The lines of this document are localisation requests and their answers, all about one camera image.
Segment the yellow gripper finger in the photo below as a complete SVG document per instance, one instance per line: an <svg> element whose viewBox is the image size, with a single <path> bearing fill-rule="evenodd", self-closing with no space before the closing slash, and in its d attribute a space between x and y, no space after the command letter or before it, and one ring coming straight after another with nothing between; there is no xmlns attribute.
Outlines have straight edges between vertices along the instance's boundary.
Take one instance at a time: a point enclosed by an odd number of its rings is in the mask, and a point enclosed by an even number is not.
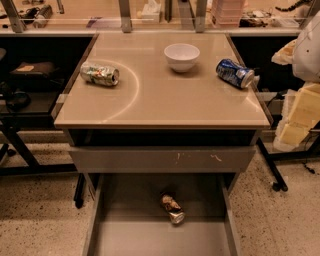
<svg viewBox="0 0 320 256"><path fill-rule="evenodd" d="M271 61L279 65L291 64L295 45L296 39L290 41L272 56Z"/></svg>
<svg viewBox="0 0 320 256"><path fill-rule="evenodd" d="M320 121L320 84L305 82L298 91L289 89L285 94L281 115L273 147L290 152Z"/></svg>

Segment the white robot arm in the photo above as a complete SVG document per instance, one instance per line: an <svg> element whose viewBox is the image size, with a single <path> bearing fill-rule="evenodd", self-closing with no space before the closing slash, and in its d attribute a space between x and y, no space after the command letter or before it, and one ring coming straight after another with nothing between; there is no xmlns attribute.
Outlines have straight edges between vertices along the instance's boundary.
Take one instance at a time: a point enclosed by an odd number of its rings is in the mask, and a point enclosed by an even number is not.
<svg viewBox="0 0 320 256"><path fill-rule="evenodd" d="M290 152L307 137L320 121L320 11L271 61L279 65L292 65L292 72L304 84L297 91L285 94L282 119L276 128L273 146Z"/></svg>

